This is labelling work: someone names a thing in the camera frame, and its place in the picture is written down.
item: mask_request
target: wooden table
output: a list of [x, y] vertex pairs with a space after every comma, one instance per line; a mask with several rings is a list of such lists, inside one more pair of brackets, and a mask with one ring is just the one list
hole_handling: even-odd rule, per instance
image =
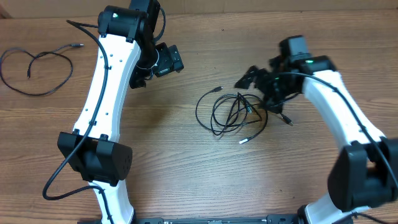
[[[75, 20], [96, 23], [95, 17]], [[97, 46], [64, 19], [1, 20], [0, 30], [1, 52], [14, 46], [37, 53], [71, 42], [85, 44], [65, 52], [73, 61], [73, 76], [52, 95], [28, 97], [0, 84], [0, 223], [100, 218], [92, 191], [53, 202], [42, 198], [44, 184], [63, 160], [58, 134], [72, 130], [85, 103]], [[224, 86], [203, 101], [200, 118], [208, 123], [220, 94], [235, 93], [234, 83], [251, 65], [267, 67], [278, 54], [279, 41], [299, 34], [306, 36], [311, 53], [331, 57], [368, 118], [386, 136], [398, 137], [398, 10], [169, 16], [162, 40], [178, 46], [185, 69], [155, 78], [147, 88], [128, 90], [123, 108], [120, 142], [133, 148], [127, 187], [138, 217], [295, 213], [327, 191], [338, 149], [303, 96], [285, 106], [293, 127], [270, 115], [267, 128], [245, 145], [238, 141], [260, 124], [219, 139], [194, 115], [202, 94]], [[23, 54], [7, 58], [3, 72], [11, 85], [40, 92], [69, 73], [66, 61], [49, 57], [33, 65], [28, 80], [29, 60]], [[67, 166], [49, 194], [85, 185]], [[398, 203], [391, 203], [369, 214], [396, 222], [397, 209]]]

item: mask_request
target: beige wall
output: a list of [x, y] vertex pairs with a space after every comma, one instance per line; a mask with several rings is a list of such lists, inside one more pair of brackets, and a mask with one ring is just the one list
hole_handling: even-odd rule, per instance
[[[395, 9], [398, 0], [159, 0], [167, 14]], [[130, 0], [0, 0], [13, 18], [97, 16], [105, 6]]]

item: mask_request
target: wooden surface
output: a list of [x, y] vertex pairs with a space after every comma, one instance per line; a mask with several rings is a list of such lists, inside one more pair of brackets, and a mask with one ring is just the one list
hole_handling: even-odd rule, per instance
[[[131, 0], [0, 0], [12, 18], [98, 16], [108, 5]], [[159, 0], [170, 14], [395, 9], [398, 0]]]
[[[95, 17], [76, 21], [94, 24]], [[0, 51], [23, 47], [32, 53], [70, 42], [83, 49], [65, 55], [73, 76], [56, 93], [22, 96], [0, 84], [0, 223], [76, 223], [99, 218], [92, 192], [49, 202], [42, 188], [63, 160], [57, 149], [60, 131], [71, 131], [80, 115], [96, 63], [97, 46], [64, 19], [1, 20]], [[326, 191], [338, 150], [315, 108], [300, 96], [285, 107], [295, 125], [269, 116], [267, 128], [252, 142], [238, 141], [260, 124], [221, 139], [195, 120], [195, 104], [205, 92], [200, 118], [251, 65], [266, 67], [282, 39], [304, 34], [314, 55], [328, 55], [346, 87], [368, 118], [390, 138], [398, 137], [398, 10], [268, 12], [170, 16], [163, 37], [176, 44], [185, 69], [128, 90], [121, 139], [133, 148], [127, 178], [129, 198], [138, 217], [253, 217], [294, 213]], [[49, 57], [33, 65], [15, 54], [3, 65], [15, 87], [40, 92], [69, 73], [68, 63]], [[67, 166], [49, 190], [58, 195], [86, 185]], [[398, 220], [398, 204], [369, 213]]]

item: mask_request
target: black cable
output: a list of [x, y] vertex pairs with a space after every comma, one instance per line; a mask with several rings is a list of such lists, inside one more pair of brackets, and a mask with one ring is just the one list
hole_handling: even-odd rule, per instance
[[49, 189], [51, 183], [54, 181], [54, 179], [57, 177], [57, 175], [61, 172], [63, 167], [65, 167], [65, 165], [69, 162], [69, 160], [76, 154], [76, 152], [79, 150], [79, 148], [81, 148], [81, 145], [87, 139], [91, 129], [93, 128], [96, 116], [98, 114], [98, 111], [100, 110], [101, 102], [102, 102], [102, 99], [103, 99], [104, 93], [105, 93], [106, 82], [108, 80], [108, 70], [109, 70], [108, 57], [106, 55], [105, 49], [102, 46], [101, 42], [91, 32], [88, 32], [88, 30], [82, 28], [80, 23], [72, 22], [72, 21], [69, 21], [69, 20], [67, 20], [67, 22], [69, 24], [71, 24], [72, 26], [76, 27], [77, 29], [80, 29], [85, 34], [89, 35], [98, 44], [98, 47], [101, 50], [101, 52], [103, 54], [103, 58], [104, 58], [104, 65], [105, 65], [104, 81], [103, 81], [103, 84], [102, 84], [101, 93], [99, 94], [99, 97], [98, 97], [98, 102], [97, 102], [97, 104], [95, 106], [95, 109], [94, 109], [93, 117], [91, 118], [91, 120], [89, 122], [89, 125], [88, 125], [88, 128], [86, 130], [86, 133], [83, 135], [81, 141], [77, 144], [77, 146], [74, 148], [74, 150], [69, 154], [69, 156], [67, 158], [65, 158], [65, 160], [60, 164], [60, 166], [57, 168], [57, 170], [55, 170], [55, 172], [51, 175], [51, 177], [49, 178], [49, 180], [47, 181], [47, 183], [45, 184], [45, 186], [43, 188], [42, 195], [43, 195], [43, 198], [46, 199], [46, 200], [60, 200], [60, 199], [63, 199], [65, 197], [68, 197], [68, 196], [71, 196], [73, 194], [76, 194], [78, 192], [82, 192], [84, 190], [88, 190], [88, 189], [99, 190], [99, 192], [102, 195], [102, 198], [104, 200], [104, 206], [105, 206], [106, 214], [108, 216], [108, 220], [113, 224], [114, 222], [113, 222], [111, 213], [109, 211], [108, 201], [106, 200], [104, 189], [102, 189], [100, 186], [90, 185], [90, 186], [86, 186], [86, 187], [82, 187], [82, 188], [79, 188], [79, 189], [76, 189], [76, 190], [72, 190], [69, 193], [66, 193], [66, 194], [63, 194], [63, 195], [59, 195], [59, 196], [54, 196], [54, 197], [51, 197], [51, 196], [47, 195], [47, 190]]
[[[62, 54], [58, 54], [58, 53], [56, 53], [56, 52], [59, 51], [59, 50], [61, 50], [61, 49], [64, 49], [65, 47], [82, 47], [82, 46], [84, 46], [84, 44], [67, 44], [67, 45], [61, 46], [61, 47], [59, 47], [59, 48], [57, 48], [57, 49], [55, 49], [55, 50], [52, 50], [52, 51], [50, 51], [50, 52], [40, 52], [40, 53], [38, 53], [37, 55], [32, 55], [32, 54], [29, 53], [28, 51], [26, 51], [26, 50], [24, 50], [24, 49], [22, 49], [22, 48], [19, 48], [19, 47], [13, 47], [13, 48], [7, 49], [7, 50], [1, 55], [1, 57], [0, 57], [0, 78], [1, 78], [2, 82], [3, 82], [6, 86], [8, 86], [10, 89], [12, 89], [12, 90], [14, 90], [14, 91], [17, 91], [18, 93], [22, 93], [22, 94], [24, 94], [24, 95], [27, 95], [27, 96], [44, 96], [44, 95], [48, 95], [48, 94], [54, 93], [55, 91], [57, 91], [59, 88], [61, 88], [61, 86], [63, 86], [63, 85], [69, 80], [69, 78], [72, 76], [72, 73], [73, 73], [73, 64], [72, 64], [72, 61], [71, 61], [68, 57], [66, 57], [66, 56], [64, 56], [64, 55], [62, 55]], [[28, 77], [28, 78], [30, 78], [30, 74], [31, 74], [30, 71], [31, 71], [33, 62], [34, 62], [36, 59], [41, 58], [41, 57], [43, 57], [43, 56], [45, 56], [45, 55], [48, 55], [48, 54], [53, 54], [53, 55], [56, 55], [56, 56], [60, 56], [60, 57], [62, 57], [62, 58], [64, 58], [64, 59], [68, 60], [68, 62], [70, 63], [70, 73], [69, 73], [69, 76], [67, 76], [67, 78], [66, 78], [63, 82], [61, 82], [61, 84], [57, 85], [57, 86], [56, 86], [55, 88], [53, 88], [52, 90], [46, 91], [46, 92], [44, 92], [44, 93], [26, 93], [26, 92], [24, 92], [24, 91], [22, 91], [22, 90], [18, 90], [17, 88], [14, 88], [14, 87], [10, 86], [10, 84], [7, 83], [7, 81], [4, 79], [3, 74], [2, 74], [2, 63], [3, 63], [3, 61], [6, 59], [6, 54], [7, 54], [8, 52], [15, 52], [15, 51], [24, 52], [25, 54], [27, 54], [27, 55], [29, 55], [29, 56], [32, 57], [32, 60], [30, 61], [29, 66], [28, 66], [28, 69], [27, 69], [27, 77]]]
[[159, 35], [154, 38], [155, 43], [158, 42], [160, 40], [160, 38], [162, 38], [164, 29], [166, 28], [166, 12], [164, 11], [164, 9], [162, 7], [160, 7], [160, 10], [162, 11], [162, 14], [163, 14], [163, 27], [162, 27], [162, 30], [160, 31]]
[[380, 224], [390, 224], [390, 223], [385, 222], [385, 221], [382, 221], [382, 220], [380, 220], [380, 219], [378, 219], [378, 218], [374, 218], [374, 217], [371, 216], [371, 215], [367, 215], [367, 214], [364, 214], [364, 213], [358, 213], [358, 212], [353, 212], [353, 213], [351, 213], [350, 215], [348, 215], [347, 217], [344, 217], [344, 218], [342, 218], [341, 220], [338, 220], [337, 222], [334, 222], [334, 223], [332, 223], [332, 224], [347, 223], [347, 221], [350, 220], [352, 217], [358, 218], [358, 216], [361, 216], [361, 217], [370, 219], [370, 220], [372, 220], [372, 221], [374, 221], [374, 222], [376, 222], [376, 223], [380, 223]]
[[[211, 118], [210, 118], [210, 128], [207, 127], [206, 125], [204, 125], [204, 124], [199, 120], [199, 117], [198, 117], [198, 107], [199, 107], [199, 103], [200, 103], [201, 100], [202, 100], [206, 95], [208, 95], [209, 93], [215, 93], [215, 92], [221, 91], [222, 89], [223, 89], [223, 87], [222, 87], [222, 86], [219, 86], [219, 87], [217, 87], [217, 88], [215, 88], [215, 89], [213, 89], [213, 90], [211, 90], [211, 91], [205, 93], [205, 94], [198, 100], [198, 103], [197, 103], [197, 106], [196, 106], [196, 109], [195, 109], [195, 116], [196, 116], [197, 121], [199, 122], [199, 124], [200, 124], [202, 127], [204, 127], [204, 128], [207, 129], [207, 130], [210, 130], [211, 132], [213, 132], [214, 135], [219, 136], [219, 135], [221, 135], [221, 134], [223, 134], [223, 133], [228, 133], [228, 132], [234, 131], [234, 130], [236, 130], [236, 129], [238, 129], [238, 128], [244, 126], [244, 125], [252, 124], [252, 123], [256, 123], [256, 122], [261, 122], [261, 121], [262, 121], [261, 115], [258, 113], [258, 111], [257, 111], [257, 110], [255, 109], [255, 107], [254, 107], [254, 106], [256, 106], [256, 105], [259, 105], [259, 104], [262, 102], [262, 100], [261, 100], [258, 96], [256, 96], [256, 95], [252, 95], [252, 94], [245, 94], [245, 95], [242, 95], [242, 94], [238, 93], [237, 95], [235, 95], [235, 94], [225, 94], [225, 95], [219, 97], [219, 98], [215, 101], [215, 103], [214, 103], [214, 105], [213, 105], [213, 110], [212, 110], [212, 114], [211, 114]], [[256, 103], [256, 104], [253, 104], [253, 105], [252, 105], [252, 104], [251, 104], [250, 102], [248, 102], [248, 100], [246, 99], [247, 96], [248, 96], [248, 97], [253, 97], [253, 98], [259, 100], [260, 103]], [[216, 119], [215, 112], [216, 112], [217, 108], [218, 108], [220, 105], [222, 105], [224, 102], [226, 102], [227, 100], [230, 100], [230, 99], [235, 99], [235, 100], [234, 100], [233, 105], [232, 105], [232, 107], [231, 107], [231, 109], [230, 109], [230, 111], [229, 111], [229, 115], [228, 115], [228, 117], [227, 117], [227, 119], [226, 119], [225, 124], [221, 124], [221, 123]], [[234, 109], [235, 109], [235, 106], [236, 106], [237, 104], [238, 104], [238, 109], [237, 109], [237, 111], [236, 111], [235, 113], [233, 113], [233, 111], [234, 111]], [[246, 110], [245, 115], [244, 115], [244, 118], [242, 119], [242, 121], [241, 121], [240, 123], [236, 124], [236, 121], [238, 120], [238, 117], [239, 117], [239, 113], [240, 113], [242, 110]], [[246, 120], [246, 118], [247, 118], [247, 116], [248, 116], [248, 113], [251, 113], [252, 110], [258, 115], [259, 119], [254, 120], [254, 121], [245, 122], [245, 120]], [[214, 122], [215, 122], [217, 125], [222, 126], [223, 129], [221, 129], [221, 130], [215, 129], [215, 128], [213, 127], [213, 120], [214, 120]], [[254, 139], [256, 136], [258, 136], [258, 135], [266, 128], [267, 122], [268, 122], [268, 111], [266, 110], [265, 122], [264, 122], [264, 125], [262, 126], [262, 128], [260, 129], [260, 131], [258, 131], [256, 134], [253, 134], [252, 136], [250, 136], [250, 137], [248, 137], [248, 138], [243, 139], [243, 140], [240, 141], [239, 143], [240, 143], [240, 144], [244, 144], [244, 143], [246, 143], [246, 142], [248, 142], [248, 141]]]
[[389, 165], [386, 157], [384, 156], [384, 154], [382, 153], [382, 151], [380, 150], [380, 147], [377, 145], [377, 143], [374, 141], [374, 139], [371, 137], [371, 135], [368, 133], [368, 130], [366, 129], [366, 127], [362, 124], [361, 120], [359, 119], [358, 115], [355, 113], [355, 110], [353, 109], [353, 107], [350, 105], [350, 103], [348, 102], [348, 100], [346, 99], [346, 97], [339, 91], [339, 89], [337, 87], [334, 87], [333, 85], [331, 85], [330, 83], [315, 77], [313, 75], [307, 75], [304, 73], [299, 73], [299, 72], [281, 72], [278, 73], [278, 75], [299, 75], [302, 77], [306, 77], [306, 78], [312, 78], [322, 84], [324, 84], [325, 86], [331, 88], [334, 92], [336, 92], [341, 99], [346, 103], [348, 109], [350, 110], [351, 114], [353, 115], [354, 119], [356, 120], [356, 122], [358, 123], [358, 126], [361, 128], [362, 132], [365, 134], [365, 136], [367, 137], [367, 139], [369, 140], [369, 142], [373, 145], [373, 147], [376, 149], [377, 153], [379, 154], [379, 156], [381, 157], [384, 165], [386, 166], [390, 176], [392, 177], [397, 189], [398, 189], [398, 182], [397, 179], [394, 175], [394, 172], [391, 169], [391, 166]]

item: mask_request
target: wire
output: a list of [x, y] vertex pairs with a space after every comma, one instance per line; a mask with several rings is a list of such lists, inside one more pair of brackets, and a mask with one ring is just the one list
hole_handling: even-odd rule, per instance
[[162, 14], [163, 14], [163, 28], [160, 31], [159, 35], [154, 38], [155, 43], [158, 42], [160, 40], [160, 38], [163, 37], [164, 29], [166, 28], [166, 12], [164, 11], [164, 9], [162, 7], [160, 7], [160, 10], [162, 11]]
[[[221, 135], [221, 134], [223, 134], [223, 133], [228, 133], [228, 132], [231, 132], [231, 131], [235, 131], [236, 129], [238, 129], [238, 128], [244, 126], [244, 125], [252, 124], [252, 123], [256, 123], [256, 122], [261, 122], [261, 121], [262, 121], [261, 115], [258, 113], [258, 111], [257, 111], [257, 110], [255, 109], [255, 107], [254, 107], [254, 106], [256, 106], [256, 105], [259, 105], [259, 104], [262, 102], [262, 100], [261, 100], [258, 96], [256, 96], [256, 95], [252, 95], [252, 94], [245, 94], [245, 95], [242, 95], [242, 94], [238, 93], [237, 95], [235, 95], [235, 94], [225, 94], [225, 95], [222, 95], [221, 97], [219, 97], [219, 98], [215, 101], [215, 103], [214, 103], [214, 105], [213, 105], [213, 110], [212, 110], [211, 118], [210, 118], [210, 128], [209, 128], [208, 126], [204, 125], [204, 124], [199, 120], [199, 117], [198, 117], [198, 107], [199, 107], [199, 103], [201, 102], [201, 100], [202, 100], [206, 95], [208, 95], [208, 94], [210, 94], [210, 93], [215, 93], [215, 92], [221, 91], [222, 89], [223, 89], [223, 87], [222, 87], [222, 86], [219, 86], [219, 87], [217, 87], [217, 88], [215, 88], [215, 89], [213, 89], [213, 90], [211, 90], [211, 91], [205, 93], [205, 94], [198, 100], [198, 103], [197, 103], [197, 106], [196, 106], [196, 109], [195, 109], [195, 116], [196, 116], [197, 121], [199, 122], [199, 124], [200, 124], [202, 127], [204, 127], [204, 128], [207, 129], [207, 130], [210, 130], [211, 132], [213, 132], [214, 135], [219, 136], [219, 135]], [[246, 99], [247, 96], [259, 100], [260, 103], [256, 103], [256, 104], [253, 104], [253, 105], [252, 105], [252, 104], [251, 104], [250, 102], [248, 102], [248, 100]], [[216, 112], [216, 110], [217, 110], [217, 108], [218, 108], [219, 106], [221, 106], [223, 103], [225, 103], [226, 101], [228, 101], [228, 100], [230, 100], [230, 99], [235, 99], [235, 100], [234, 100], [233, 105], [232, 105], [232, 107], [231, 107], [231, 109], [230, 109], [230, 111], [229, 111], [229, 115], [228, 115], [228, 117], [227, 117], [227, 119], [226, 119], [225, 124], [221, 124], [221, 123], [216, 119], [215, 112]], [[233, 111], [234, 111], [234, 109], [235, 109], [235, 106], [236, 106], [237, 104], [238, 104], [238, 109], [237, 109], [237, 111], [236, 111], [235, 113], [233, 113]], [[246, 110], [246, 112], [245, 112], [245, 114], [244, 114], [244, 118], [243, 118], [243, 120], [242, 120], [240, 123], [236, 124], [236, 121], [238, 120], [238, 117], [239, 117], [239, 113], [240, 113], [242, 110]], [[254, 120], [254, 121], [245, 122], [245, 120], [246, 120], [246, 118], [247, 118], [247, 116], [248, 116], [248, 113], [251, 113], [252, 110], [258, 115], [259, 119]], [[222, 129], [219, 129], [219, 130], [215, 129], [215, 128], [213, 127], [213, 120], [214, 120], [214, 122], [215, 122], [217, 125], [222, 126], [223, 128], [222, 128]], [[248, 137], [248, 138], [245, 138], [245, 139], [241, 140], [239, 143], [240, 143], [240, 144], [244, 144], [244, 143], [246, 143], [246, 142], [248, 142], [248, 141], [254, 139], [256, 136], [258, 136], [258, 135], [266, 128], [267, 122], [268, 122], [268, 111], [266, 110], [265, 122], [264, 122], [264, 125], [262, 126], [262, 128], [260, 129], [260, 131], [258, 131], [256, 134], [253, 134], [252, 136], [250, 136], [250, 137]]]
[[346, 103], [349, 111], [351, 112], [351, 114], [353, 115], [354, 119], [356, 120], [356, 122], [358, 123], [358, 126], [361, 128], [362, 132], [365, 134], [365, 136], [367, 137], [367, 139], [369, 140], [369, 142], [373, 145], [373, 147], [376, 149], [377, 153], [379, 154], [379, 156], [381, 157], [384, 165], [386, 166], [386, 169], [388, 170], [391, 178], [393, 179], [397, 189], [398, 189], [398, 182], [397, 179], [394, 175], [394, 172], [391, 169], [391, 166], [389, 165], [386, 157], [384, 156], [384, 154], [382, 153], [382, 151], [380, 150], [380, 147], [377, 145], [377, 143], [374, 141], [374, 139], [371, 137], [371, 135], [368, 133], [368, 130], [366, 129], [366, 127], [362, 124], [361, 120], [359, 119], [358, 115], [355, 113], [355, 110], [353, 109], [353, 107], [350, 105], [350, 103], [348, 102], [348, 100], [346, 99], [346, 97], [339, 91], [339, 89], [337, 87], [334, 87], [332, 84], [318, 78], [315, 77], [313, 75], [307, 75], [304, 73], [299, 73], [299, 72], [281, 72], [278, 73], [278, 75], [300, 75], [302, 77], [306, 77], [306, 78], [311, 78], [314, 79], [322, 84], [324, 84], [325, 86], [331, 88], [334, 92], [336, 92], [341, 99]]
[[350, 220], [352, 217], [358, 218], [358, 216], [370, 219], [376, 223], [381, 223], [381, 224], [389, 224], [388, 222], [382, 221], [378, 218], [374, 218], [371, 215], [367, 215], [364, 213], [358, 213], [358, 212], [353, 212], [350, 215], [348, 215], [347, 217], [342, 218], [341, 220], [338, 220], [337, 222], [334, 222], [332, 224], [340, 224], [340, 223], [347, 223], [348, 220]]
[[[64, 49], [65, 47], [82, 47], [82, 46], [84, 46], [84, 44], [67, 44], [67, 45], [63, 45], [63, 46], [61, 46], [61, 47], [59, 47], [59, 48], [57, 48], [57, 49], [55, 49], [55, 50], [53, 50], [53, 51], [50, 51], [50, 52], [40, 52], [40, 53], [38, 53], [37, 55], [32, 55], [32, 54], [29, 53], [28, 51], [26, 51], [26, 50], [24, 50], [24, 49], [22, 49], [22, 48], [19, 48], [19, 47], [13, 47], [13, 48], [7, 49], [6, 51], [4, 51], [4, 53], [3, 53], [3, 54], [1, 55], [1, 57], [0, 57], [0, 78], [1, 78], [2, 82], [3, 82], [8, 88], [10, 88], [10, 89], [12, 89], [12, 90], [14, 90], [14, 91], [16, 91], [16, 92], [18, 92], [18, 93], [22, 93], [23, 95], [27, 95], [27, 96], [44, 96], [44, 95], [48, 95], [48, 94], [54, 93], [55, 91], [57, 91], [59, 88], [61, 88], [61, 86], [63, 86], [63, 85], [69, 80], [69, 78], [72, 76], [72, 73], [73, 73], [73, 64], [72, 64], [72, 61], [71, 61], [68, 57], [66, 57], [66, 56], [64, 56], [64, 55], [62, 55], [62, 54], [58, 54], [58, 53], [56, 53], [56, 52], [59, 51], [59, 50], [61, 50], [61, 49]], [[44, 93], [27, 93], [27, 92], [24, 92], [24, 91], [19, 90], [19, 89], [17, 89], [17, 88], [14, 88], [14, 87], [12, 87], [10, 84], [8, 84], [7, 81], [6, 81], [6, 79], [3, 77], [3, 74], [2, 74], [2, 63], [3, 63], [3, 61], [6, 59], [6, 57], [10, 56], [10, 54], [12, 54], [12, 53], [14, 53], [14, 52], [16, 52], [16, 51], [24, 52], [25, 54], [27, 54], [27, 55], [29, 55], [29, 56], [32, 57], [32, 60], [30, 61], [29, 66], [28, 66], [28, 69], [27, 69], [27, 77], [28, 77], [28, 78], [31, 77], [31, 68], [32, 68], [33, 62], [34, 62], [36, 59], [41, 58], [41, 57], [43, 57], [43, 56], [46, 56], [46, 55], [48, 55], [48, 54], [53, 54], [53, 55], [56, 55], [56, 56], [60, 56], [60, 57], [62, 57], [62, 58], [64, 58], [64, 59], [68, 60], [68, 62], [69, 62], [69, 64], [70, 64], [70, 73], [69, 73], [69, 76], [67, 76], [67, 78], [66, 78], [63, 82], [61, 82], [61, 84], [57, 85], [57, 86], [56, 86], [55, 88], [53, 88], [52, 90], [46, 91], [46, 92], [44, 92]]]
[[[109, 70], [109, 66], [108, 66], [108, 57], [106, 55], [105, 49], [102, 46], [101, 42], [88, 30], [82, 28], [82, 24], [78, 23], [78, 22], [73, 22], [73, 21], [69, 21], [67, 20], [67, 22], [69, 24], [71, 24], [72, 26], [76, 27], [77, 29], [80, 29], [81, 31], [83, 31], [85, 34], [89, 35], [98, 45], [99, 49], [101, 50], [102, 54], [103, 54], [103, 58], [104, 58], [104, 65], [105, 65], [105, 70], [104, 70], [104, 81], [101, 87], [101, 92], [99, 94], [98, 97], [98, 102], [95, 106], [94, 109], [94, 113], [93, 113], [93, 117], [91, 118], [88, 128], [86, 130], [86, 133], [83, 135], [82, 139], [80, 140], [80, 142], [77, 144], [77, 146], [74, 148], [74, 150], [72, 150], [72, 152], [69, 154], [69, 156], [67, 158], [65, 158], [65, 160], [60, 164], [60, 166], [57, 168], [57, 170], [55, 170], [55, 172], [51, 175], [51, 177], [49, 178], [49, 180], [47, 181], [47, 183], [45, 184], [44, 188], [43, 188], [43, 198], [46, 200], [60, 200], [63, 199], [65, 197], [71, 196], [73, 194], [76, 194], [78, 192], [82, 192], [84, 190], [88, 190], [88, 189], [96, 189], [99, 191], [99, 193], [102, 195], [102, 198], [104, 200], [104, 206], [105, 206], [105, 210], [106, 210], [106, 214], [107, 214], [107, 218], [108, 220], [111, 222], [111, 224], [114, 224], [111, 213], [109, 211], [109, 206], [108, 206], [108, 201], [106, 199], [105, 196], [105, 192], [104, 189], [102, 189], [101, 187], [97, 186], [97, 185], [90, 185], [90, 186], [86, 186], [86, 187], [82, 187], [76, 190], [72, 190], [69, 193], [63, 194], [63, 195], [59, 195], [59, 196], [48, 196], [47, 195], [47, 190], [49, 189], [51, 183], [54, 181], [54, 179], [57, 177], [57, 175], [61, 172], [61, 170], [65, 167], [65, 165], [69, 162], [69, 160], [76, 154], [76, 152], [81, 148], [81, 145], [84, 144], [85, 140], [87, 139], [91, 129], [93, 128], [93, 125], [95, 123], [95, 119], [96, 116], [98, 114], [98, 111], [100, 110], [100, 106], [101, 106], [101, 102], [102, 99], [104, 97], [104, 93], [105, 93], [105, 88], [106, 88], [106, 82], [108, 80], [108, 70]], [[89, 25], [89, 24], [84, 24], [85, 26], [88, 27], [94, 27], [94, 25]]]

